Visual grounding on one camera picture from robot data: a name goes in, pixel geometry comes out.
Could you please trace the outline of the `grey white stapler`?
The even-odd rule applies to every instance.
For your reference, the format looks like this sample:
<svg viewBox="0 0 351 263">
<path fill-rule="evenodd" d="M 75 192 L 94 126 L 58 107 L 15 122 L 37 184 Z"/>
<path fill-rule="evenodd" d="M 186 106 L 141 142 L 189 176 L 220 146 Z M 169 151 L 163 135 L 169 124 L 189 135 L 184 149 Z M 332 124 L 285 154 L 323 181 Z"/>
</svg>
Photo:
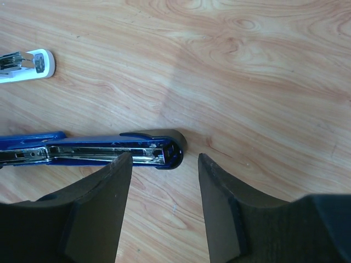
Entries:
<svg viewBox="0 0 351 263">
<path fill-rule="evenodd" d="M 54 72 L 54 56 L 46 49 L 1 55 L 1 84 L 49 78 Z"/>
</svg>

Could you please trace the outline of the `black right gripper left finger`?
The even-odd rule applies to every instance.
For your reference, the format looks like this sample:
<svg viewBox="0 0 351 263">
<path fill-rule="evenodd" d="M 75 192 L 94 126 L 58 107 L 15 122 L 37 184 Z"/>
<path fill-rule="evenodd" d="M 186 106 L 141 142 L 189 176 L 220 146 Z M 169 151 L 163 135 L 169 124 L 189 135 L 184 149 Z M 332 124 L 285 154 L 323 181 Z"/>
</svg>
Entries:
<svg viewBox="0 0 351 263">
<path fill-rule="evenodd" d="M 36 201 L 1 204 L 1 262 L 114 262 L 131 176 L 124 153 Z"/>
</svg>

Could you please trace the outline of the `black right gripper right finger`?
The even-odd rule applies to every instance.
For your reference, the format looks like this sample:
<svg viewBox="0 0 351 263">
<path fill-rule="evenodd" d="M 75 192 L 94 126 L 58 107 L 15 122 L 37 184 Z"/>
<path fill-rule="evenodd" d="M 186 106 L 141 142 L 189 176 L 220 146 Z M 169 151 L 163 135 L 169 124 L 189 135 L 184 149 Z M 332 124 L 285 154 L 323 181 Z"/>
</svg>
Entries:
<svg viewBox="0 0 351 263">
<path fill-rule="evenodd" d="M 350 262 L 350 195 L 283 201 L 204 153 L 198 171 L 211 262 Z"/>
</svg>

